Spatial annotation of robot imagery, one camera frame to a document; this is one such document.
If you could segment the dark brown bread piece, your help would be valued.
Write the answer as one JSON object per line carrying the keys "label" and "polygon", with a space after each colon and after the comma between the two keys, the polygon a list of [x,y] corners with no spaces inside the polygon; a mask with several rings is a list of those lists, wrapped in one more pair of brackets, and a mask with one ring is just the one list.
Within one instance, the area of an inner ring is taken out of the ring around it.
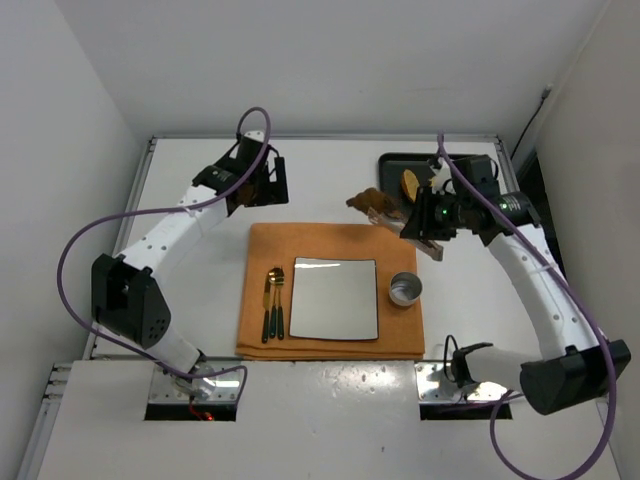
{"label": "dark brown bread piece", "polygon": [[346,200],[346,206],[361,213],[368,214],[370,210],[392,220],[403,221],[405,216],[400,211],[398,202],[388,194],[370,187]]}

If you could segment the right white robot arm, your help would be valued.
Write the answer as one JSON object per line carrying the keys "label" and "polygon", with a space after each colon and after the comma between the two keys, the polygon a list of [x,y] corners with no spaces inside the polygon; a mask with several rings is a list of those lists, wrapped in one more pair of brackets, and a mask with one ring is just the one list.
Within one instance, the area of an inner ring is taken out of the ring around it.
{"label": "right white robot arm", "polygon": [[490,342],[456,349],[445,372],[458,387],[488,381],[524,395],[542,415],[609,394],[631,360],[622,340],[593,329],[567,292],[529,198],[504,193],[494,161],[476,155],[431,160],[433,176],[419,186],[401,238],[444,242],[461,230],[478,236],[509,277],[536,334],[540,356],[527,359]]}

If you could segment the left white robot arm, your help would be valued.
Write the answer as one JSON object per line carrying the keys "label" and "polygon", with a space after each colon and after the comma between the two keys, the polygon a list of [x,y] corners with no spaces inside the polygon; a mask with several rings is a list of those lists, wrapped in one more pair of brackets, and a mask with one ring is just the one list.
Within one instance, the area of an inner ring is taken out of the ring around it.
{"label": "left white robot arm", "polygon": [[199,393],[198,375],[211,376],[201,350],[172,324],[162,286],[183,257],[239,208],[288,201],[282,157],[262,131],[240,134],[235,144],[192,180],[176,208],[116,256],[101,255],[91,269],[93,319],[108,332],[162,363],[163,371]]}

